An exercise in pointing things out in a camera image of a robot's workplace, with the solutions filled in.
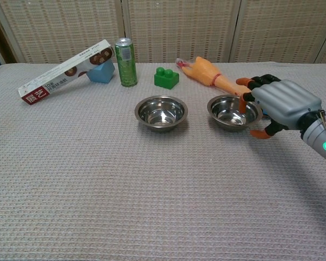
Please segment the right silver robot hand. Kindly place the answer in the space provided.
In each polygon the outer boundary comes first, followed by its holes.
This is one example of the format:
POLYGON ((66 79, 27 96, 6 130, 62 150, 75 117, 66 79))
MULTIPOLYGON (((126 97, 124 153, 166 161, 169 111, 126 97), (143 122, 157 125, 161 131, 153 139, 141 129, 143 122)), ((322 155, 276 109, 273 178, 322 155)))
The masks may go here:
POLYGON ((239 78, 236 84, 250 90, 240 96, 240 112, 245 111, 246 102, 255 102, 271 118, 271 123, 263 130, 250 131, 257 139, 269 139, 283 129, 301 130, 300 119, 322 109, 320 98, 297 83, 272 74, 239 78))

